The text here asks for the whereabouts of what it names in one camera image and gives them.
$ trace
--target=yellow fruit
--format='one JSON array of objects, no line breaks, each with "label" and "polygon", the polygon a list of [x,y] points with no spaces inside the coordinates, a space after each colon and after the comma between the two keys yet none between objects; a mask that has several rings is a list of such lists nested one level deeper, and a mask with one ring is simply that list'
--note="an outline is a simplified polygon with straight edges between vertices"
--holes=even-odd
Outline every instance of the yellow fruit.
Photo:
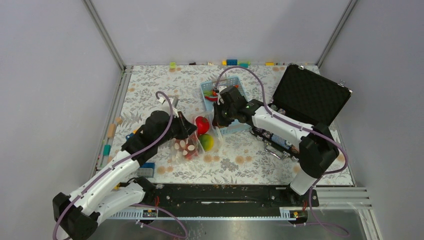
[{"label": "yellow fruit", "polygon": [[200,135],[199,141],[205,152],[210,151],[214,147],[214,138],[209,134]]}]

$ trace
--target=blue basket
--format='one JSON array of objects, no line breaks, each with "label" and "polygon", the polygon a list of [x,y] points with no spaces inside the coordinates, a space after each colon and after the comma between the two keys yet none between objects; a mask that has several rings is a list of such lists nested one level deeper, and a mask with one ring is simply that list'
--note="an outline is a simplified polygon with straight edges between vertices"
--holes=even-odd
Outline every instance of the blue basket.
[{"label": "blue basket", "polygon": [[[208,112],[214,111],[214,105],[213,105],[214,103],[206,100],[203,92],[204,91],[212,91],[212,88],[215,87],[216,83],[217,83],[216,81],[205,81],[205,82],[202,82],[200,84],[201,95],[203,96],[203,99],[204,99],[204,106],[206,107],[206,111],[208,111]],[[248,98],[246,97],[245,89],[243,88],[243,85],[240,82],[239,77],[232,76],[232,77],[229,77],[229,78],[226,78],[226,79],[221,79],[219,81],[219,85],[220,86],[238,85],[238,91],[240,92],[240,94],[244,98],[246,98],[247,101],[249,101]],[[250,128],[250,126],[247,125],[246,123],[240,123],[238,120],[235,120],[228,127],[220,128],[219,131],[221,132],[222,135],[224,135],[224,134],[232,134],[232,133],[235,133],[235,132],[240,132],[242,130],[246,130],[246,129],[249,129],[249,128]]]}]

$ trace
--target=clear plastic container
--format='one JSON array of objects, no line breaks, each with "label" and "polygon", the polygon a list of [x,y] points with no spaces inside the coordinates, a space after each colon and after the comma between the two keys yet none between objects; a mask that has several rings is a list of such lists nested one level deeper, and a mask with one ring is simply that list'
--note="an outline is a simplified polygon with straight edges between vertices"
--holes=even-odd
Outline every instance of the clear plastic container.
[{"label": "clear plastic container", "polygon": [[[203,117],[203,118],[206,118],[208,120],[208,122],[209,122],[209,130],[205,134],[210,135],[212,137],[212,139],[213,139],[213,146],[210,149],[205,149],[202,146],[202,143],[200,143],[200,147],[203,149],[203,152],[204,153],[214,152],[214,151],[220,149],[221,146],[224,143],[224,139],[223,139],[223,136],[221,135],[220,129],[218,127],[216,127],[216,126],[212,126],[212,120],[214,119],[214,113],[211,112],[211,111],[204,111],[204,112],[202,112],[200,114],[197,114],[197,115],[193,116],[191,118],[191,122],[194,125],[196,125],[196,118],[198,118],[198,117]],[[201,136],[204,135],[204,134],[198,134],[197,131],[196,131],[196,135],[197,135],[199,141],[201,142],[201,139],[202,139]]]},{"label": "clear plastic container", "polygon": [[202,146],[201,141],[199,140],[197,130],[193,132],[188,138],[184,140],[172,139],[170,141],[170,154],[171,160],[175,164],[186,163],[188,161],[196,160],[200,158],[204,153],[213,152],[218,150],[223,145],[223,137],[219,129],[215,126],[212,126],[213,113],[212,112],[202,112],[200,114],[192,115],[187,119],[196,125],[196,118],[204,117],[209,122],[209,130],[205,133],[211,136],[206,142],[211,142],[210,139],[213,139],[213,146],[210,149],[205,149]]}]

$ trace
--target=table surface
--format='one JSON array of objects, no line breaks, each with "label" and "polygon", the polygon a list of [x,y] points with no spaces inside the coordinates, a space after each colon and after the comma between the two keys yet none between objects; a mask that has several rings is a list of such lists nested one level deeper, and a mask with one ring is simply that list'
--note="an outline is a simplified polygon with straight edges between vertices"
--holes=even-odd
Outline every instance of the table surface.
[{"label": "table surface", "polygon": [[[319,74],[317,66],[307,65],[308,70]],[[120,117],[123,122],[116,128],[110,155],[114,157],[126,141],[125,136],[138,129],[152,111],[160,110],[155,92],[163,91],[179,98],[178,110],[185,116],[205,111],[200,83],[215,80],[226,68],[221,65],[181,65],[170,69],[166,65],[134,66]],[[285,66],[249,66],[263,81],[266,101],[269,102]],[[256,79],[243,69],[232,69],[223,78],[238,76],[249,99],[262,99],[261,88]],[[331,134],[340,143],[335,124]],[[278,159],[264,150],[264,143],[257,140],[248,130],[223,135],[224,144],[217,152],[183,163],[171,159],[169,144],[159,148],[158,154],[148,162],[155,163],[152,183],[187,184],[289,184],[300,170],[298,163],[290,158]],[[345,159],[340,155],[328,170],[343,166]],[[126,179],[136,177],[130,174]],[[352,186],[349,169],[337,174],[325,175],[318,185]]]}]

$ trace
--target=red fruit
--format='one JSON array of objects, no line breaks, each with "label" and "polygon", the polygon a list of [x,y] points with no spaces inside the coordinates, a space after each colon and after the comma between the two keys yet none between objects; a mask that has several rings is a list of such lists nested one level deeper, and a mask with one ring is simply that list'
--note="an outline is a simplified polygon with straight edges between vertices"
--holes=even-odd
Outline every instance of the red fruit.
[{"label": "red fruit", "polygon": [[209,121],[207,118],[198,116],[196,117],[197,134],[205,134],[209,131]]}]

